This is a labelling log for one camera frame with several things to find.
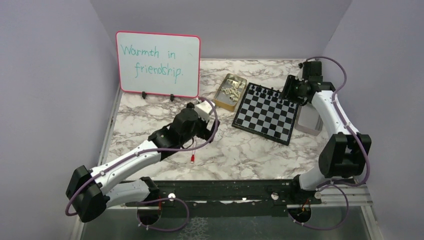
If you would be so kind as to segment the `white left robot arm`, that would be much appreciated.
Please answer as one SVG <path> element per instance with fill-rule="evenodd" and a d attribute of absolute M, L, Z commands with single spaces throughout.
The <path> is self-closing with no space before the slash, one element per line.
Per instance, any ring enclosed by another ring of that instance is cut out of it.
<path fill-rule="evenodd" d="M 159 163 L 178 152 L 191 152 L 214 140 L 220 126 L 213 103 L 188 104 L 173 122 L 154 131 L 140 145 L 112 160 L 88 169 L 81 165 L 73 170 L 65 195 L 64 213 L 84 222 L 99 217 L 106 209 L 140 200 L 152 205 L 157 191 L 148 177 L 124 183 L 132 174 Z"/>

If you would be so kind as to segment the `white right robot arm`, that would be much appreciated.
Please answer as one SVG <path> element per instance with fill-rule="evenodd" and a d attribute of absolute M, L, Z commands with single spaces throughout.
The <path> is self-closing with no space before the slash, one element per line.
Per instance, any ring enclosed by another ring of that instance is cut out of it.
<path fill-rule="evenodd" d="M 309 194 L 330 184 L 361 186 L 370 175 L 368 154 L 372 139 L 362 134 L 349 120 L 338 99 L 341 86 L 324 81 L 320 56 L 299 64 L 298 75 L 289 75 L 281 98 L 318 112 L 328 134 L 328 142 L 309 171 L 295 176 L 288 190 L 289 199 L 300 204 Z"/>

